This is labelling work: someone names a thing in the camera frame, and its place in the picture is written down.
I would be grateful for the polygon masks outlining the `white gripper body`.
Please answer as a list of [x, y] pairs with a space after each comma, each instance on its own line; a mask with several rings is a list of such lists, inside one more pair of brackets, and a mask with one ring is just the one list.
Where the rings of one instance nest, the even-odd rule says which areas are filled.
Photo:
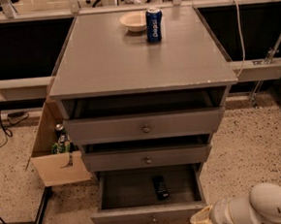
[[218, 200], [210, 211], [209, 218], [212, 224], [234, 224], [231, 218], [230, 199]]

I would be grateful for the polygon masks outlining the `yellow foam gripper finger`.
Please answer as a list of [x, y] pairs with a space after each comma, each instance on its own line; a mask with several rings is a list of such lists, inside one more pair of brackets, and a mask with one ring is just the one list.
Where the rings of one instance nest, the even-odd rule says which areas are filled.
[[197, 211], [194, 215], [191, 216], [191, 224], [212, 224], [210, 220], [210, 211], [212, 206], [207, 206], [204, 209]]

